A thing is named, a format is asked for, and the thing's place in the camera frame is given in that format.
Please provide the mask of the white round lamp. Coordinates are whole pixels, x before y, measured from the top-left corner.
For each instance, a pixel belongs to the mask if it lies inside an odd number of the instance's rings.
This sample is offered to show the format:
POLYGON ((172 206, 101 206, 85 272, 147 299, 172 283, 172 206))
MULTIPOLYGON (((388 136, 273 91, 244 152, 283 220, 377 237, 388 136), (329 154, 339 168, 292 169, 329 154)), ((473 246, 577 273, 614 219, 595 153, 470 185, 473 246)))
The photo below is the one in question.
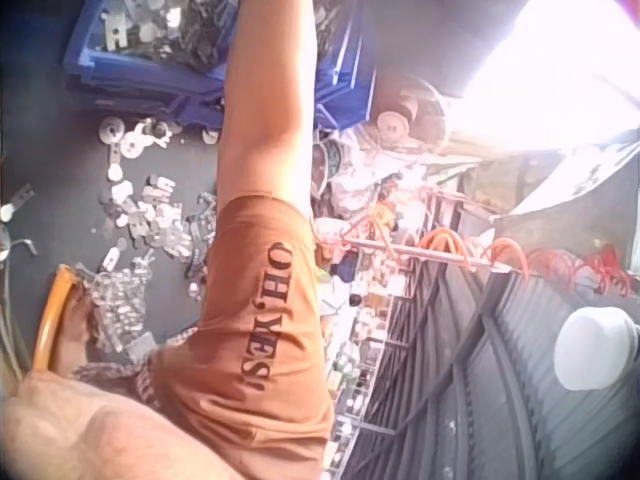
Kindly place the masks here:
POLYGON ((554 372, 569 391, 610 387, 640 361, 640 325, 617 307, 583 307, 564 322, 556 339, 554 372))

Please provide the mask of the rail with orange hooks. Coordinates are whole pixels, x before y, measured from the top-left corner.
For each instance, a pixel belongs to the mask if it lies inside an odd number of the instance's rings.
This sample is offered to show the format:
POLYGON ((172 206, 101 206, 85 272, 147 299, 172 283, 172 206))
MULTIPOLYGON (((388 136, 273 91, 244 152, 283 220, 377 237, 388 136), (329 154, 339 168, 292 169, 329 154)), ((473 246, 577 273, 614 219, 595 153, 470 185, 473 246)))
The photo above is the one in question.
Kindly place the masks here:
POLYGON ((411 258, 458 265, 469 272, 513 272, 554 281, 569 291, 586 287, 597 295, 617 293, 626 298, 640 293, 640 274, 625 269, 614 247, 579 258, 565 250, 536 248, 529 252, 515 240, 499 237, 483 244, 478 237, 463 238, 449 227, 438 227, 402 243, 392 241, 388 229, 371 216, 358 222, 329 225, 325 218, 312 224, 317 244, 333 251, 365 248, 382 251, 395 265, 411 258))

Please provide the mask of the heap of loose metal parts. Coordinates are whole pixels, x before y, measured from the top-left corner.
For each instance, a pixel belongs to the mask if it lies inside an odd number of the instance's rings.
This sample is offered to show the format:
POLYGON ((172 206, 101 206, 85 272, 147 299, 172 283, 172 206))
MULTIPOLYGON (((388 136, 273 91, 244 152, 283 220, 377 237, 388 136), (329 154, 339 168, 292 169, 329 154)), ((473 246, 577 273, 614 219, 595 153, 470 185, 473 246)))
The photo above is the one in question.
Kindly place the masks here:
POLYGON ((112 209, 112 224, 127 229, 134 244, 161 250, 185 266, 189 296, 199 301, 206 284, 206 255, 216 234, 217 197, 199 193, 196 204, 202 210, 186 215, 183 205, 172 200, 174 180, 152 173, 135 193, 122 167, 123 159, 137 159, 152 146, 165 149, 181 131, 176 123, 150 117, 132 129, 119 117, 104 118, 98 138, 108 147, 107 180, 111 187, 103 204, 112 209))

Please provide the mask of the blue plastic crate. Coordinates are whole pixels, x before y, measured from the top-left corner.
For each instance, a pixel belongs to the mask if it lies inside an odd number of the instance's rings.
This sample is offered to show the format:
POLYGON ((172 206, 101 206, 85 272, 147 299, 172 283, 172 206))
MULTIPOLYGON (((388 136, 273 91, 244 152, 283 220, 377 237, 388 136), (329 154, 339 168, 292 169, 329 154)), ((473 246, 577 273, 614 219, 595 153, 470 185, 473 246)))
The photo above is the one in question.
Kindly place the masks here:
POLYGON ((368 0, 314 0, 318 40, 315 127, 344 130, 369 119, 377 35, 368 0))

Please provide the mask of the grey tarp awning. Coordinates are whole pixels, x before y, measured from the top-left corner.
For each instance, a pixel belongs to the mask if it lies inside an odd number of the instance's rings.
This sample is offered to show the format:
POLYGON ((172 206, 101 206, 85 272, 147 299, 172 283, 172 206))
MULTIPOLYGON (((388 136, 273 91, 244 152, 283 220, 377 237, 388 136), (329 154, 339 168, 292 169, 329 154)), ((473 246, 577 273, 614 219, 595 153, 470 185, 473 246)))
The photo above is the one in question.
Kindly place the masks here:
POLYGON ((439 182, 430 194, 457 202, 493 223, 541 211, 594 191, 640 154, 640 141, 538 150, 483 159, 457 174, 462 189, 439 182))

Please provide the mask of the clear bag of metal parts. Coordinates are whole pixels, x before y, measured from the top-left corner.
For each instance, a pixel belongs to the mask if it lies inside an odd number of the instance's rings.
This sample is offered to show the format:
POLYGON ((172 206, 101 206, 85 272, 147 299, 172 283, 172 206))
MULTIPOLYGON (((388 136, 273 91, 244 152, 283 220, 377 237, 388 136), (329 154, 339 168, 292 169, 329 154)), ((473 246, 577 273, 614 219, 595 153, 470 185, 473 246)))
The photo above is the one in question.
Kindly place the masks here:
POLYGON ((83 281, 96 307, 95 344, 105 356, 137 364, 156 348, 145 326, 145 294, 151 278, 148 267, 137 266, 100 272, 83 281))

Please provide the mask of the shelf rack with goods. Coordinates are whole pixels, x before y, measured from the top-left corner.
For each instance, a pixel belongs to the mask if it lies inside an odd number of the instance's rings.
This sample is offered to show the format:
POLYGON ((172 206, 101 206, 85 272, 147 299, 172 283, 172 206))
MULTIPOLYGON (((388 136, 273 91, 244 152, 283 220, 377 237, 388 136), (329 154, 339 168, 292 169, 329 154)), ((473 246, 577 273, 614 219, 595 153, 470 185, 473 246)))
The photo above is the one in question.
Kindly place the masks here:
POLYGON ((401 308, 413 299, 421 262, 402 256, 398 262, 380 253, 361 253, 355 288, 362 304, 343 320, 326 326, 325 378, 334 402, 335 421, 325 448, 321 480, 340 480, 363 432, 392 431, 367 420, 383 362, 406 342, 392 332, 401 308))

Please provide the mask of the round beige spool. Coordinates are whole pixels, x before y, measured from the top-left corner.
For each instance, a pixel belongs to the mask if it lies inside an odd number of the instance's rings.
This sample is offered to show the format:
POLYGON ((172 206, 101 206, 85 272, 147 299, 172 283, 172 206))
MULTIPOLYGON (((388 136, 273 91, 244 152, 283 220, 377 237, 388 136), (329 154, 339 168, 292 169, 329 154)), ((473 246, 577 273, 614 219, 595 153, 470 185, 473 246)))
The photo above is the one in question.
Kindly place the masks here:
POLYGON ((402 143, 410 134, 410 120, 397 111, 387 110, 380 113, 376 119, 376 127, 380 139, 388 144, 402 143))

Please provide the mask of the flat metal bracket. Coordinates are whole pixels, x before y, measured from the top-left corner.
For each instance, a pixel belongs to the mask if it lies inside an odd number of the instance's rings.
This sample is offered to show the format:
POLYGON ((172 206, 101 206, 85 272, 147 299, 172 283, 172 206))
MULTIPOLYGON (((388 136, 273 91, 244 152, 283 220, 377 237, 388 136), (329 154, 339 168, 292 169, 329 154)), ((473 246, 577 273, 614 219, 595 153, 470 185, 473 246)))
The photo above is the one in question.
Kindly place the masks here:
POLYGON ((24 206, 33 196, 35 192, 30 184, 24 185, 10 201, 0 207, 0 222, 7 223, 14 216, 15 212, 24 206))

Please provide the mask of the corrugated metal shutter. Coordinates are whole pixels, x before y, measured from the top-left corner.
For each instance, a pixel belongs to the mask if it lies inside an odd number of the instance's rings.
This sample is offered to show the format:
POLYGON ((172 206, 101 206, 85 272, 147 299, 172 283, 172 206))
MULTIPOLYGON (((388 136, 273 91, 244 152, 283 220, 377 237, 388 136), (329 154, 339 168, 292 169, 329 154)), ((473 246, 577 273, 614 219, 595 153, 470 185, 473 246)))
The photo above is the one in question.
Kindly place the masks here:
POLYGON ((561 326, 587 306, 640 321, 635 295, 419 267, 340 480, 640 480, 640 379, 570 392, 554 374, 561 326))

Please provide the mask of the heap of bags and goods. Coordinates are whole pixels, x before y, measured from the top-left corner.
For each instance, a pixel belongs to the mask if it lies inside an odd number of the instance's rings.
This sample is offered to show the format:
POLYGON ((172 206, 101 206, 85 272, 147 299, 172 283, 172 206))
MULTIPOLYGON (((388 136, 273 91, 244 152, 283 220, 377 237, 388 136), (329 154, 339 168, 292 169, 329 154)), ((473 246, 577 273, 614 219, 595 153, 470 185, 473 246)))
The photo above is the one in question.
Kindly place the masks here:
POLYGON ((376 204, 383 183, 393 175, 435 162, 451 134, 447 114, 445 97, 425 80, 408 76, 383 83, 369 120, 315 144, 324 165, 314 173, 326 179, 311 197, 313 222, 325 218, 329 225, 351 223, 376 204), (410 120, 409 137, 402 143, 380 139, 376 119, 387 110, 410 120))

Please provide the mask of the blue crate of metal parts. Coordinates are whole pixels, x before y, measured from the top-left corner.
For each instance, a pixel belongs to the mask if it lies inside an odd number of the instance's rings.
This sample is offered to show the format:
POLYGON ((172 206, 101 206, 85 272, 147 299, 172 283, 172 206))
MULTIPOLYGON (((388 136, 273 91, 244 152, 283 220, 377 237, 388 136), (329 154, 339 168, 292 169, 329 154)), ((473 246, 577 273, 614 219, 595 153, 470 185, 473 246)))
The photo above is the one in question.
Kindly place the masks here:
POLYGON ((218 130, 238 0, 83 0, 63 67, 100 105, 218 130))

